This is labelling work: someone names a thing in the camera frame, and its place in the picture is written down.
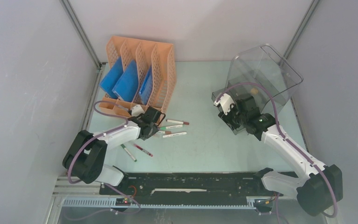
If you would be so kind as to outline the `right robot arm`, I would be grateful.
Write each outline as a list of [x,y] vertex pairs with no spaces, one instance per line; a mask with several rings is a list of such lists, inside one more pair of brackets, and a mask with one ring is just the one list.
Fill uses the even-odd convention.
[[343,198],[343,177],[338,166],[327,166],[300,147],[271,114],[260,113],[250,95],[233,100],[224,93],[213,104],[219,108],[219,117],[231,129],[243,127],[248,134],[275,150],[296,174],[291,177],[265,168],[257,173],[258,179],[252,183],[256,194],[264,195],[269,191],[284,194],[296,199],[311,216],[337,215],[337,203]]

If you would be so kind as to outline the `blue folder front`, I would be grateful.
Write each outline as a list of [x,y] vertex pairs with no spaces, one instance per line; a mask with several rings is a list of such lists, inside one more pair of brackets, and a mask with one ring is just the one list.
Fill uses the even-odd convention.
[[107,75],[100,82],[99,86],[110,98],[118,99],[118,97],[113,92],[113,88],[119,78],[122,76],[123,72],[124,70],[122,65],[122,58],[119,57],[113,64]]

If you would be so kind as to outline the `blue folder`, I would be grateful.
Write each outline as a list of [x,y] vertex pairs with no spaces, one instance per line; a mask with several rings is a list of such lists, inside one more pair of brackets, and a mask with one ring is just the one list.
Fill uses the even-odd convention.
[[122,76],[123,72],[124,70],[122,65],[122,58],[119,57],[113,64],[107,75],[100,82],[99,86],[110,98],[118,99],[118,97],[113,92],[113,88],[119,78]]
[[112,91],[118,99],[126,102],[132,102],[138,90],[138,70],[137,63],[132,60],[123,72],[122,76],[116,82]]
[[153,88],[153,80],[152,80],[152,66],[149,67],[149,70],[146,74],[145,80],[141,85],[141,88],[139,90],[139,96],[141,103],[143,105],[147,105],[151,92]]

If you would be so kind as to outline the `clear plastic drawer cabinet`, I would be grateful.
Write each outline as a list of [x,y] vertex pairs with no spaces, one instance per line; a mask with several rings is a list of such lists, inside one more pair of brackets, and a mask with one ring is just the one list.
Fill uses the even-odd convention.
[[[244,129],[260,137],[268,125],[281,121],[279,112],[290,101],[303,77],[273,46],[264,44],[236,55],[225,86],[212,93],[212,101],[227,93],[237,106]],[[252,88],[259,92],[250,93]]]

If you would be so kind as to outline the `small cork block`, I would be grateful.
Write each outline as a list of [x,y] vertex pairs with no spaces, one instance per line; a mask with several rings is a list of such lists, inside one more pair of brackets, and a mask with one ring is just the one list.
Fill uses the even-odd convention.
[[250,91],[250,93],[252,94],[252,95],[256,95],[256,94],[258,94],[258,90],[256,89],[256,88],[252,88],[251,89],[251,91]]

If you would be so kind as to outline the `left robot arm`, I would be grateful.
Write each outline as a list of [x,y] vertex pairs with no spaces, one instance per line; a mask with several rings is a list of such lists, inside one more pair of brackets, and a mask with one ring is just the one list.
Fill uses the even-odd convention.
[[123,123],[103,132],[91,133],[81,130],[73,140],[62,165],[68,171],[68,181],[75,176],[86,184],[101,182],[109,184],[117,194],[124,194],[129,188],[125,174],[113,165],[105,163],[108,150],[133,140],[147,140],[158,132],[160,118],[165,114],[148,107],[145,112],[129,118]]

